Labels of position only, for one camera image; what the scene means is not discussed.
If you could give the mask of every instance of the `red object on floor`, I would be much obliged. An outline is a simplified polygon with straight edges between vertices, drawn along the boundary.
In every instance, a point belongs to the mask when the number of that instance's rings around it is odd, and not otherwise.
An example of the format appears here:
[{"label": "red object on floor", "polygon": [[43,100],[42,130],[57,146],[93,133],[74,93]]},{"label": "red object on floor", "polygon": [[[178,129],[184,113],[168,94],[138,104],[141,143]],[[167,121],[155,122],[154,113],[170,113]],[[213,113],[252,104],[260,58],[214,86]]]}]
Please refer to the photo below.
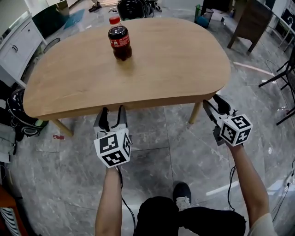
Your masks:
[{"label": "red object on floor", "polygon": [[65,136],[63,136],[63,135],[60,135],[60,136],[58,136],[58,135],[53,135],[53,138],[54,138],[54,139],[64,140],[64,139],[65,139]]}]

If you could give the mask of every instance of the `black pants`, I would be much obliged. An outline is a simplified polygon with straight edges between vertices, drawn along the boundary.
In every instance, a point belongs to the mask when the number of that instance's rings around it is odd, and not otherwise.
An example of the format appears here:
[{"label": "black pants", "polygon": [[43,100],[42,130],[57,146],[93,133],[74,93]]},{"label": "black pants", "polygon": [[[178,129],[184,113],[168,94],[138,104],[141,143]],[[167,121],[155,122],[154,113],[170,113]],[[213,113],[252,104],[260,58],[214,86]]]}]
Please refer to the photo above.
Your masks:
[{"label": "black pants", "polygon": [[199,236],[243,236],[245,218],[234,211],[192,207],[178,212],[166,197],[147,199],[139,208],[136,236],[177,236],[184,227]]}]

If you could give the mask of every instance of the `hand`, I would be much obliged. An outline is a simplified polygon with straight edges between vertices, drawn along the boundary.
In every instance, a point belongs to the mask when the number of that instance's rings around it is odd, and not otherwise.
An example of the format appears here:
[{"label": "hand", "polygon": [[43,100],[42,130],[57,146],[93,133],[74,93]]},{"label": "hand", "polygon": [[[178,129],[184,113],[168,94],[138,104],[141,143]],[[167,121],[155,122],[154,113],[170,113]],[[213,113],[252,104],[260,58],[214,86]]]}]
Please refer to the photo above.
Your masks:
[{"label": "hand", "polygon": [[244,148],[244,146],[242,144],[238,144],[236,146],[231,146],[228,142],[225,142],[226,146],[230,149],[231,152],[235,152],[237,150],[239,150],[240,148]]},{"label": "hand", "polygon": [[111,174],[111,175],[118,174],[118,171],[117,171],[117,169],[115,167],[111,167],[111,168],[106,167],[106,175],[107,174]]}]

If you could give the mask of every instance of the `cola bottle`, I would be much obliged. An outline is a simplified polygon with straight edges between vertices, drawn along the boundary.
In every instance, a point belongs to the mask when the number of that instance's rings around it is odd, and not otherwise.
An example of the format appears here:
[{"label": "cola bottle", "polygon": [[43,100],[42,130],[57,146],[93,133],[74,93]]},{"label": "cola bottle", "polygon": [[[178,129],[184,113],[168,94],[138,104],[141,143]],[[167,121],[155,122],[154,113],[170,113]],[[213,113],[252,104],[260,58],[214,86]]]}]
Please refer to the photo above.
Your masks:
[{"label": "cola bottle", "polygon": [[120,23],[119,16],[110,17],[110,24],[111,29],[109,30],[108,36],[114,50],[114,55],[117,59],[125,61],[132,55],[128,30]]}]

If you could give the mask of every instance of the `cabinet drawer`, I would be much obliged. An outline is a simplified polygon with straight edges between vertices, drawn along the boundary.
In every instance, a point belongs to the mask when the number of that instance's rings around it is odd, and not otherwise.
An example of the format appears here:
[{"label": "cabinet drawer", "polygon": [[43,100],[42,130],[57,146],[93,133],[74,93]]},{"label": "cabinet drawer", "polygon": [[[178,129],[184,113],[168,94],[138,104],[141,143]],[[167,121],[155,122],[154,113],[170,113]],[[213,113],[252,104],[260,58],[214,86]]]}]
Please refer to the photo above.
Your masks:
[{"label": "cabinet drawer", "polygon": [[7,44],[0,51],[0,64],[14,78],[17,78],[24,65],[23,59],[13,49],[13,45]]},{"label": "cabinet drawer", "polygon": [[32,47],[37,47],[42,42],[42,39],[37,33],[36,27],[32,22],[30,22],[23,28],[22,34],[24,35],[27,42],[32,45]]}]

